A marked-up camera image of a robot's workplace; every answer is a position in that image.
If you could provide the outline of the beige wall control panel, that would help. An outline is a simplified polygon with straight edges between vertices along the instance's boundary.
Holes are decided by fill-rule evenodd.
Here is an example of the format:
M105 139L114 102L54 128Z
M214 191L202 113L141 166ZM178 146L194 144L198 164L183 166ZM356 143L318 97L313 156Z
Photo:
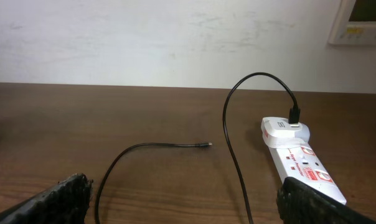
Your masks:
M376 45L376 0L342 0L328 43Z

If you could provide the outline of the white usb charger plug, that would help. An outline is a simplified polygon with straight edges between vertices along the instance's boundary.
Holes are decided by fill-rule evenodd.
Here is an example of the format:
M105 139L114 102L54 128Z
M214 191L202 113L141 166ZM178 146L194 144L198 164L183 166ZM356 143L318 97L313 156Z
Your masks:
M309 128L303 124L289 124L286 118L265 117L261 121L262 136L270 148L298 147L309 142Z

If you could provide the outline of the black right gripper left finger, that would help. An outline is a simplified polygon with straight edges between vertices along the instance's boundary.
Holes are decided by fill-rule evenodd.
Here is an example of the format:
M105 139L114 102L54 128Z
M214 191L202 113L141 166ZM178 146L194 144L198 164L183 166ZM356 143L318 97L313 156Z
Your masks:
M85 174L74 174L53 187L0 212L0 224L84 223L92 197Z

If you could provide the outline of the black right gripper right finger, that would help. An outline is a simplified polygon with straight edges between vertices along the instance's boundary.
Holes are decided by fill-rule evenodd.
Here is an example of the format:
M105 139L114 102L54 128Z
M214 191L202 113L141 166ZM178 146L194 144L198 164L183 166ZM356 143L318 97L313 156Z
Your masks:
M276 204L284 224L376 224L294 177L285 178Z

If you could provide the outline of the white power strip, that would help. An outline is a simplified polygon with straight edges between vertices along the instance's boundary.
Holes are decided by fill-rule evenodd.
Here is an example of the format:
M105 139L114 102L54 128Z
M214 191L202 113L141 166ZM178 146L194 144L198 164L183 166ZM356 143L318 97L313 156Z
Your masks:
M346 205L347 200L309 144L269 148L279 177L294 177L330 198Z

